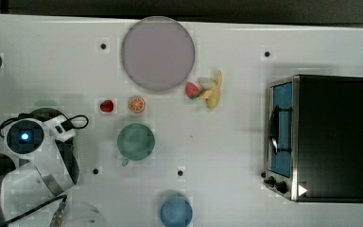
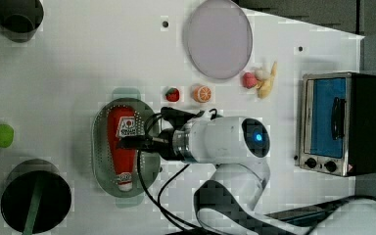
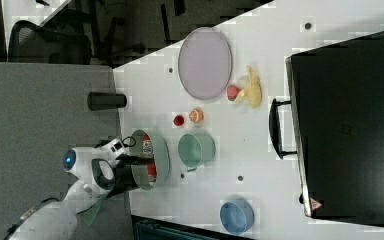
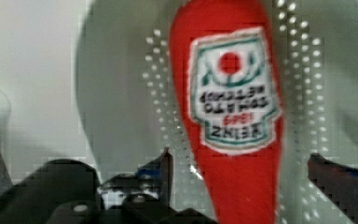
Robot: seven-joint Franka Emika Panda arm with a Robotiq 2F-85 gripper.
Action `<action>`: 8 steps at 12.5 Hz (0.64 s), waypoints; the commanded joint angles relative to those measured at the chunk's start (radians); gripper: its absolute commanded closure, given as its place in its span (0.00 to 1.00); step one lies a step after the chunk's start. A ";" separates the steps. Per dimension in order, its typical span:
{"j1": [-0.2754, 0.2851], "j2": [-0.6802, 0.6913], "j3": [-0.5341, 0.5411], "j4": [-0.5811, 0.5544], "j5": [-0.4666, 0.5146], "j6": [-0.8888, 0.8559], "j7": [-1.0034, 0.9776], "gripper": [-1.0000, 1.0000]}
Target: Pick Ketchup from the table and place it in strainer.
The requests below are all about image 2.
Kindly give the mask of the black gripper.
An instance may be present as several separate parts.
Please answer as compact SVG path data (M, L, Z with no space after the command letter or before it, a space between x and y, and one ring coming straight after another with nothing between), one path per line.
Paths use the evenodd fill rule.
M162 130L158 136L125 136L118 140L117 148L141 149L148 153L158 153L166 161L175 161L176 155L172 146L173 133L172 128L167 128Z

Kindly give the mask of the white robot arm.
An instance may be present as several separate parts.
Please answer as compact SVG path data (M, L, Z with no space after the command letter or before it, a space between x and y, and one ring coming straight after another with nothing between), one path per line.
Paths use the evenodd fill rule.
M197 221L217 235L376 235L376 199L352 196L291 218L255 212L270 170L265 126L247 117L172 120L157 137L123 137L122 149L158 153L166 161L212 164L215 172L194 193Z

